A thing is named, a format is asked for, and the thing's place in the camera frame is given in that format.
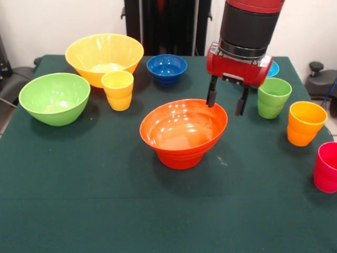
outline blue bowl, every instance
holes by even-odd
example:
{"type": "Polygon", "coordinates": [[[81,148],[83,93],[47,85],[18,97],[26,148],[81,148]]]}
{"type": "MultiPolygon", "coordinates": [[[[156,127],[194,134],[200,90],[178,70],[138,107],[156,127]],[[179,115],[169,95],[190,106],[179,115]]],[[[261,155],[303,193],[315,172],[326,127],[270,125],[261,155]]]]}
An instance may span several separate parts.
{"type": "Polygon", "coordinates": [[[269,69],[267,78],[276,76],[276,75],[278,74],[279,71],[280,71],[279,65],[278,65],[276,62],[273,61],[272,66],[271,66],[270,69],[269,69]]]}
{"type": "Polygon", "coordinates": [[[159,84],[172,86],[186,71],[187,62],[173,54],[161,54],[149,59],[146,66],[159,84]]]}

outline green bowl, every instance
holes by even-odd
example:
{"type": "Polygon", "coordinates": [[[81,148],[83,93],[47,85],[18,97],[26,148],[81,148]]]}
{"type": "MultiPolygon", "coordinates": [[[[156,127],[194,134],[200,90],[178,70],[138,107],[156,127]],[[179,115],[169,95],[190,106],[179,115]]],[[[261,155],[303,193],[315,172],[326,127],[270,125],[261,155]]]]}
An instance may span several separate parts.
{"type": "Polygon", "coordinates": [[[79,75],[55,73],[27,83],[19,94],[21,106],[34,118],[53,126],[74,122],[83,112],[90,85],[79,75]]]}

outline bowl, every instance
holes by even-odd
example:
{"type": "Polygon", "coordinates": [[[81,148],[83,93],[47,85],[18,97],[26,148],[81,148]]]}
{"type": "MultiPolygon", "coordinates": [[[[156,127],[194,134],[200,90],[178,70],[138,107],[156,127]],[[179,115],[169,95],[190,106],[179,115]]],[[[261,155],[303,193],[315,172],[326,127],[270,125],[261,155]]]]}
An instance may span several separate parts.
{"type": "Polygon", "coordinates": [[[140,135],[164,165],[184,170],[201,161],[227,122],[227,113],[218,104],[209,108],[206,100],[177,100],[150,112],[141,123],[140,135]]]}
{"type": "Polygon", "coordinates": [[[140,42],[121,34],[96,34],[71,44],[65,58],[82,77],[103,88],[102,76],[110,71],[125,70],[133,74],[144,55],[140,42]]]}
{"type": "Polygon", "coordinates": [[[21,106],[34,118],[53,126],[67,125],[83,112],[90,85],[79,75],[55,73],[27,83],[19,94],[21,106]]]}
{"type": "Polygon", "coordinates": [[[163,86],[172,86],[186,71],[187,62],[176,55],[161,54],[149,59],[146,66],[155,81],[163,86]]]}
{"type": "Polygon", "coordinates": [[[270,78],[270,77],[273,77],[273,76],[276,76],[280,71],[280,67],[279,65],[273,61],[269,71],[268,71],[268,74],[267,74],[267,78],[270,78]]]}

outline floor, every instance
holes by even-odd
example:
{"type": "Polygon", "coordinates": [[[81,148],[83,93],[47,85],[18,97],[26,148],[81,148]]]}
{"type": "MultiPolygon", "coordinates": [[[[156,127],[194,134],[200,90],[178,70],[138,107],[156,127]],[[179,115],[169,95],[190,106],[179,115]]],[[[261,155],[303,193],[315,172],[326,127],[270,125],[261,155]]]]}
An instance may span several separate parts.
{"type": "MultiPolygon", "coordinates": [[[[316,100],[316,101],[314,100],[313,102],[319,105],[322,103],[321,100],[316,100]]],[[[15,111],[14,108],[8,106],[5,115],[0,119],[0,138],[2,134],[5,132],[6,127],[13,116],[14,111],[15,111]]],[[[326,121],[325,125],[329,129],[332,135],[336,135],[333,138],[335,141],[337,141],[337,119],[331,118],[329,112],[328,112],[328,120],[326,121]]]]}

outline white wall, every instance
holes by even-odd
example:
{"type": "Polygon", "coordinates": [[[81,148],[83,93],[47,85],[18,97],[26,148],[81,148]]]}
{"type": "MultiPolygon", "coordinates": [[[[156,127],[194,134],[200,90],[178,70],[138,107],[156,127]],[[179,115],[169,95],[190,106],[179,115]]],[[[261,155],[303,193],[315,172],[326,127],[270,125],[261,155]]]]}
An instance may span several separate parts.
{"type": "Polygon", "coordinates": [[[0,0],[0,34],[12,67],[64,54],[95,33],[126,34],[124,0],[0,0]]]}
{"type": "MultiPolygon", "coordinates": [[[[212,0],[206,49],[219,39],[224,0],[212,0]]],[[[13,67],[44,54],[64,54],[94,33],[126,34],[123,0],[0,0],[0,34],[13,67]]],[[[337,69],[337,1],[286,0],[268,53],[289,56],[301,79],[308,63],[337,69]]]]}
{"type": "MultiPolygon", "coordinates": [[[[207,48],[219,39],[224,0],[212,1],[207,48]]],[[[325,69],[337,69],[337,1],[286,0],[268,54],[289,56],[300,78],[309,74],[308,64],[321,61],[325,69]]]]}

